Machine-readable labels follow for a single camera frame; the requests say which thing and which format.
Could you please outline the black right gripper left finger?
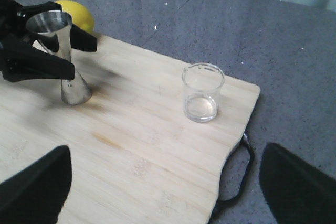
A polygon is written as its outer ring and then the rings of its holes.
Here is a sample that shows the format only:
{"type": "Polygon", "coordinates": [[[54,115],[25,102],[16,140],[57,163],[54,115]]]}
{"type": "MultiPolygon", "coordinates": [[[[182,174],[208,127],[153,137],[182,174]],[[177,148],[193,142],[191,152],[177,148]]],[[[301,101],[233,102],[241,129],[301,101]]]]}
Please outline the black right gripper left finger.
{"type": "Polygon", "coordinates": [[[71,182],[70,149],[61,145],[1,183],[1,223],[57,223],[71,182]]]}

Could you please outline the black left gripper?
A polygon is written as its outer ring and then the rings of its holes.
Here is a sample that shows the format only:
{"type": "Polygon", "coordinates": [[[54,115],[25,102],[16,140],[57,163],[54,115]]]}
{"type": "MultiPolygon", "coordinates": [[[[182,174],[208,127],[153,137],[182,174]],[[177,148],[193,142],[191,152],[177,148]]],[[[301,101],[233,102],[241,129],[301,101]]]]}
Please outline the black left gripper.
{"type": "MultiPolygon", "coordinates": [[[[1,0],[1,74],[5,80],[19,82],[33,79],[75,78],[75,67],[71,62],[43,52],[23,41],[27,34],[25,24],[35,15],[39,16],[37,23],[43,34],[56,28],[51,23],[43,21],[42,13],[51,11],[66,13],[60,4],[51,1],[23,6],[15,0],[1,0]]],[[[95,36],[73,23],[70,29],[70,42],[72,48],[81,51],[97,50],[95,36]]]]}

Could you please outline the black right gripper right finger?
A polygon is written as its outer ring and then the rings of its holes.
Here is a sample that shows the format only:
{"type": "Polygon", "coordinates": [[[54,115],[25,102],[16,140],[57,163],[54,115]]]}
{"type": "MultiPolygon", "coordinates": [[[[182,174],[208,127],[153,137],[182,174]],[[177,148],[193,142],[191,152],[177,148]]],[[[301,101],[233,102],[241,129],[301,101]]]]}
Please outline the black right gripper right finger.
{"type": "Polygon", "coordinates": [[[277,223],[335,223],[335,179],[281,145],[266,145],[259,182],[277,223]]]}

